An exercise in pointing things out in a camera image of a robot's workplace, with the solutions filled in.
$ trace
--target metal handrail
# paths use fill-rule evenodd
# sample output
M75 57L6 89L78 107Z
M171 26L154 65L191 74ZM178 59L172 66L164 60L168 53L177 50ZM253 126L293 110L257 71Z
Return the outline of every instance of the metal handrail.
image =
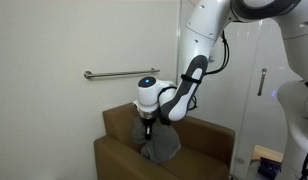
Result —
M261 78L260 87L259 87L258 93L257 93L258 96L261 96L261 95L262 95L266 71L267 71L266 68L263 68L263 69L262 69L262 78Z
M129 72L114 72L114 73L98 73L93 74L91 71L85 71L84 77L86 79L91 79L95 77L109 77L109 76L125 76L125 75L132 75L132 74L147 74L147 73L157 73L160 72L159 69L151 68L151 70L145 71L129 71Z

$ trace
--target white wall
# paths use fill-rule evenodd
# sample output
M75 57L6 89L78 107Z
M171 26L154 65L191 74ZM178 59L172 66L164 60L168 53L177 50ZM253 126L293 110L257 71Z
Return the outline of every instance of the white wall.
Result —
M141 76L176 79L179 2L0 1L0 180L96 179L101 112L131 102Z

